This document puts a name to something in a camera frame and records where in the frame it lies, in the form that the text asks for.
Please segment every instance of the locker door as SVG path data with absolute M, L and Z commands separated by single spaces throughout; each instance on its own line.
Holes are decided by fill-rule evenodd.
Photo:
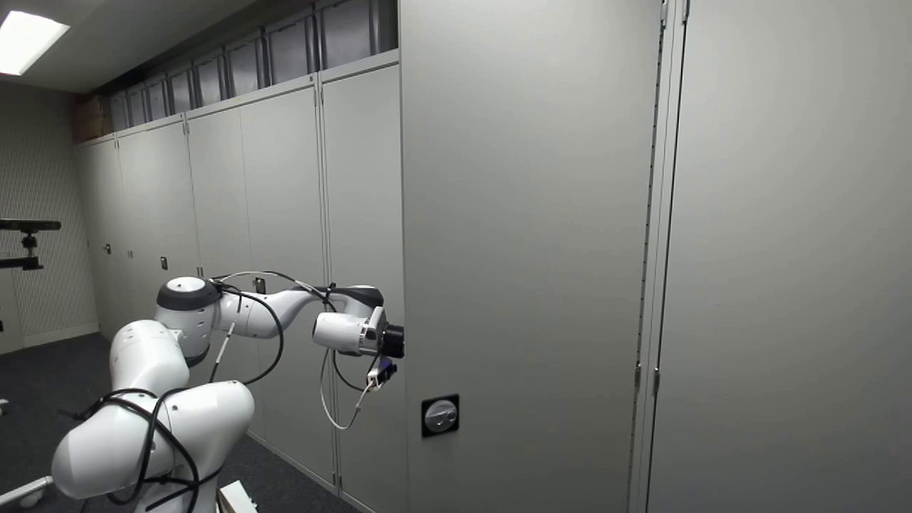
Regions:
M 692 2 L 652 513 L 912 507 L 908 18 Z
M 400 65 L 327 79 L 321 132 L 331 280 L 380 286 L 388 317 L 403 322 Z M 405 381 L 403 371 L 343 436 L 344 494 L 377 511 L 408 507 Z M 343 391 L 338 401 L 350 404 L 355 393 Z
M 11 353 L 23 344 L 15 275 L 18 270 L 0 270 L 0 353 Z
M 93 263 L 99 334 L 115 337 L 115 327 L 132 317 L 132 280 L 122 243 L 122 176 L 119 148 L 115 139 L 83 146 L 79 181 L 88 215 L 88 256 Z
M 244 152 L 240 132 L 240 111 L 217 111 L 193 116 L 190 133 L 190 176 L 193 209 L 200 222 L 200 267 L 206 277 L 253 267 L 247 252 L 247 209 L 244 209 Z M 220 380 L 247 380 L 267 366 L 274 342 L 253 342 L 234 337 L 223 359 Z M 209 380 L 209 366 L 193 371 L 193 381 Z M 253 387 L 257 416 L 253 436 L 261 426 L 261 391 Z
M 135 317 L 153 317 L 157 290 L 173 275 L 197 267 L 197 218 L 187 146 L 180 124 L 140 132 L 119 146 L 129 239 L 135 252 Z
M 313 88 L 251 102 L 240 111 L 251 266 L 321 283 Z M 297 468 L 327 480 L 336 473 L 336 461 L 334 434 L 317 400 L 321 352 L 310 342 L 313 313 L 317 309 L 297 320 L 287 332 L 283 366 L 260 384 L 257 416 L 261 431 L 253 434 Z

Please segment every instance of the window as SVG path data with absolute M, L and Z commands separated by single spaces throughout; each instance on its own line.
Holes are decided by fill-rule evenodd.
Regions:
M 129 91 L 132 99 L 132 125 L 149 124 L 149 95 L 143 86 Z
M 261 41 L 251 38 L 227 45 L 230 95 L 247 95 L 266 86 Z
M 270 52 L 270 82 L 306 78 L 317 69 L 310 34 L 313 34 L 313 15 L 267 28 L 266 38 Z
M 374 52 L 370 0 L 336 0 L 320 5 L 320 64 L 334 69 L 365 61 Z
M 190 88 L 190 69 L 172 72 L 172 108 L 190 111 L 193 108 L 193 88 Z
M 150 119 L 163 119 L 169 115 L 172 115 L 172 108 L 169 108 L 169 82 L 163 78 L 157 78 L 157 79 L 149 82 L 149 116 Z
M 197 64 L 197 88 L 200 88 L 200 106 L 220 102 L 226 95 L 226 57 L 223 52 L 209 55 Z
M 116 91 L 115 96 L 109 96 L 109 115 L 110 115 L 115 132 L 132 129 L 132 102 L 125 91 Z

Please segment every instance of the wall plate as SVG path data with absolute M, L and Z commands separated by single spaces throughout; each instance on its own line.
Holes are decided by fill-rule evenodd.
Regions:
M 458 431 L 458 396 L 435 396 L 421 401 L 421 436 L 445 436 Z

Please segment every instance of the robotic arm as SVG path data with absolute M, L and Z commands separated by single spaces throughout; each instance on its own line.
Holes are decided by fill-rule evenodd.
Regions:
M 283 339 L 310 303 L 324 309 L 310 327 L 317 344 L 370 356 L 360 401 L 397 374 L 405 334 L 384 320 L 377 287 L 293 283 L 279 295 L 251 295 L 177 277 L 159 290 L 157 320 L 116 332 L 115 393 L 59 443 L 52 466 L 56 487 L 75 498 L 135 491 L 137 513 L 214 513 L 214 475 L 247 431 L 253 396 L 243 381 L 186 387 L 187 367 L 206 359 L 217 332 Z

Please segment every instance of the floor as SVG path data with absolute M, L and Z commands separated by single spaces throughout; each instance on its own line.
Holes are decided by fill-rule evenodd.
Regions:
M 49 473 L 52 453 L 75 427 L 66 411 L 88 407 L 109 381 L 109 344 L 99 337 L 68 339 L 0 356 L 0 396 L 11 401 L 0 418 L 0 494 Z M 244 438 L 223 470 L 243 480 L 260 513 L 354 513 L 324 487 Z M 72 501 L 56 491 L 35 513 L 115 513 L 109 498 Z

